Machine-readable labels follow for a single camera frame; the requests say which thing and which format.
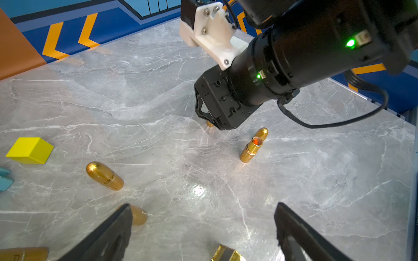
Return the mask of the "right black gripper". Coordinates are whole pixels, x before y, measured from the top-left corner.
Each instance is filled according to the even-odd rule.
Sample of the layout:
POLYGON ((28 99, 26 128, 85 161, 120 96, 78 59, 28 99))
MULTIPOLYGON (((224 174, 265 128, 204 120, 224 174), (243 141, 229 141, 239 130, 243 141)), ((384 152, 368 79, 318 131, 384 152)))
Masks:
POLYGON ((205 71, 195 82, 194 90, 197 116, 221 131, 238 128, 260 108, 246 106, 235 97, 228 72, 219 65, 205 71))

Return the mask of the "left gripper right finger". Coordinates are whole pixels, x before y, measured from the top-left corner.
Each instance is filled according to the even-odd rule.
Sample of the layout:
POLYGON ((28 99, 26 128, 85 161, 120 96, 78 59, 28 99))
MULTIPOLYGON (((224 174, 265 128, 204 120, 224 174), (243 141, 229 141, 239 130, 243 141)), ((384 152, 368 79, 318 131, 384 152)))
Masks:
POLYGON ((274 221, 276 238, 286 261, 350 261, 350 258, 322 237, 285 203, 279 202, 274 221))

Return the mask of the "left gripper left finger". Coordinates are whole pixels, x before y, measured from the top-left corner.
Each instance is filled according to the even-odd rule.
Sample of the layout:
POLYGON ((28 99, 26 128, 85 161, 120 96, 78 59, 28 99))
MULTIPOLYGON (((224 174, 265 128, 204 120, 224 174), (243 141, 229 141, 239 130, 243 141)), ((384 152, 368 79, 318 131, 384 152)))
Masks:
POLYGON ((130 242, 133 216, 123 204, 99 227, 85 237, 61 261, 121 261, 130 242))

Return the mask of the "gold lipstick cap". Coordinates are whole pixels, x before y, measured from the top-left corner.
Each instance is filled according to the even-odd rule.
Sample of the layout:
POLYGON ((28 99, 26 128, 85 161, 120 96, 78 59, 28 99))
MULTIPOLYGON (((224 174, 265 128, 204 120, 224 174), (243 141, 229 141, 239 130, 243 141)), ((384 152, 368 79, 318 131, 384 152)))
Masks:
POLYGON ((263 128, 260 128, 256 132, 255 136, 258 137, 258 138, 260 138, 262 141, 265 141, 266 138, 268 137, 268 134, 269 134, 268 129, 266 127, 263 127, 263 128))

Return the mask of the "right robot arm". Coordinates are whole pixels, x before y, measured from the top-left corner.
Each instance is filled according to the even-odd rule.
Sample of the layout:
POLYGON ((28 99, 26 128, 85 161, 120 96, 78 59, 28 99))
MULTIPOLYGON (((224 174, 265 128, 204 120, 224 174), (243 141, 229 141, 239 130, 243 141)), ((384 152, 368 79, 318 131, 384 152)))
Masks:
POLYGON ((228 68, 215 66, 196 81, 196 114, 220 130, 239 127, 263 103, 285 108, 299 90, 344 74, 352 86, 380 94, 353 69, 381 61, 400 74, 418 43, 415 1, 240 1, 248 23, 262 31, 228 68))

